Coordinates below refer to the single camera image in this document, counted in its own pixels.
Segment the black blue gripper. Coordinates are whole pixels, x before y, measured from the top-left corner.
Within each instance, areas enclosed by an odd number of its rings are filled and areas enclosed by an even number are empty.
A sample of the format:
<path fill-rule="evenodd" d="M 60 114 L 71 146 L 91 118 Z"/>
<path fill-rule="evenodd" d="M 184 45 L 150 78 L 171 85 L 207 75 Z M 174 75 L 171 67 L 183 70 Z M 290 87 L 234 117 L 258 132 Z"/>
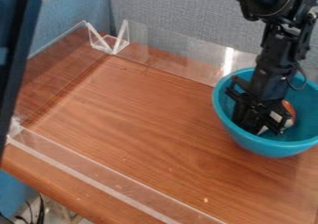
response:
<path fill-rule="evenodd" d="M 310 50 L 315 22 L 314 13 L 309 13 L 299 21 L 267 22 L 251 80 L 238 75 L 231 77 L 226 94 L 235 101 L 233 121 L 251 134 L 271 130 L 278 135 L 294 125 L 294 107 L 275 104 L 286 97 L 291 80 L 301 70 L 299 61 Z M 269 110 L 265 107 L 270 107 L 273 126 L 267 126 Z"/>

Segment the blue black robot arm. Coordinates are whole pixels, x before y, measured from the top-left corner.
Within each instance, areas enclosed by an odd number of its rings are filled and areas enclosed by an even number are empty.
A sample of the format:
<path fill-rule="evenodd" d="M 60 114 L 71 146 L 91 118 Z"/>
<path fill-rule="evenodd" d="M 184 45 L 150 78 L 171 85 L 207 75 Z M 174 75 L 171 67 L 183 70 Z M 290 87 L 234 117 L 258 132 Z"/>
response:
<path fill-rule="evenodd" d="M 43 0 L 0 0 L 0 158 L 8 140 L 11 118 L 25 73 L 27 56 Z M 221 80 L 214 96 L 226 94 L 235 101 L 233 117 L 218 112 L 229 134 L 238 142 L 263 140 L 263 133 L 281 134 L 291 115 L 282 101 L 293 89 L 291 81 L 303 75 L 299 61 L 309 52 L 309 35 L 315 23 L 311 10 L 318 0 L 238 0 L 242 15 L 262 20 L 266 28 L 262 52 L 251 79 L 245 71 Z"/>

